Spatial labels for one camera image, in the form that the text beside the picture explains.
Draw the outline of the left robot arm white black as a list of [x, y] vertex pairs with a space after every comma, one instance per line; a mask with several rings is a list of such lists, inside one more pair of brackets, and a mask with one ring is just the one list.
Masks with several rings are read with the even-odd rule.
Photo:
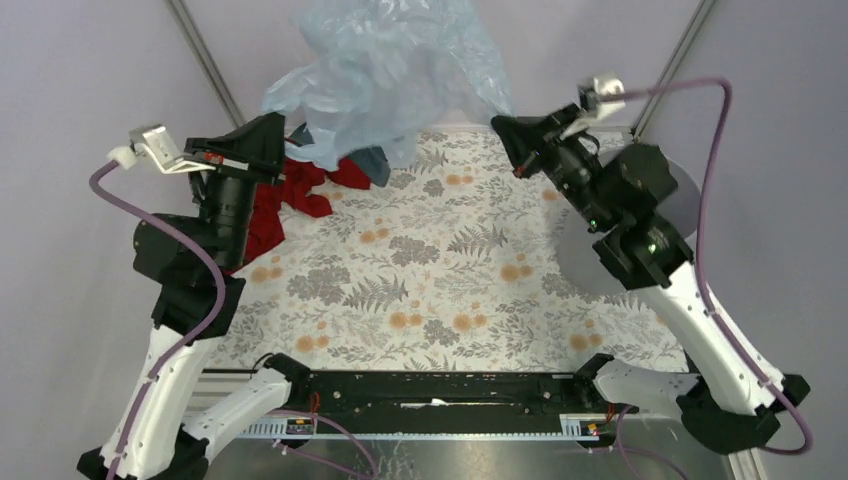
[[[277, 183], [285, 160], [285, 119], [254, 118], [213, 138], [178, 146], [162, 125], [133, 130], [90, 178], [92, 191], [138, 219], [134, 270], [157, 283], [145, 363], [119, 425], [80, 457], [89, 479], [200, 479], [242, 431], [278, 408], [309, 401], [309, 369], [271, 356], [241, 387], [194, 420], [184, 415], [213, 351], [222, 343], [245, 288], [236, 276], [248, 241], [257, 188]], [[193, 216], [151, 214], [107, 192], [110, 172], [149, 161], [165, 175], [186, 175]]]

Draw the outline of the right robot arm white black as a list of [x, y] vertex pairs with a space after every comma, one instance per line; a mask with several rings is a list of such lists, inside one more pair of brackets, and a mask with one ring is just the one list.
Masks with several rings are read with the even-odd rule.
[[658, 210], [678, 187], [659, 147], [631, 144], [601, 161], [584, 133], [567, 133], [577, 113], [570, 105], [545, 117], [498, 115], [490, 124], [515, 175], [544, 174], [598, 235], [601, 265], [665, 320], [690, 371], [648, 370], [598, 354], [578, 371], [575, 402], [589, 412], [610, 402], [677, 419], [722, 455], [765, 447], [779, 413], [799, 405], [809, 384], [770, 365], [730, 321], [716, 323], [719, 305], [698, 286], [693, 250]]

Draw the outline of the light blue plastic trash bag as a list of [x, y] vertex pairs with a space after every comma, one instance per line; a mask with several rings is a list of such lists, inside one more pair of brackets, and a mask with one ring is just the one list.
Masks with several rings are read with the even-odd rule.
[[297, 19], [312, 63], [266, 89], [264, 113], [301, 112], [312, 143], [292, 157], [328, 171], [378, 147], [392, 168], [417, 133], [460, 110], [486, 124], [513, 113], [499, 48], [470, 1], [317, 1]]

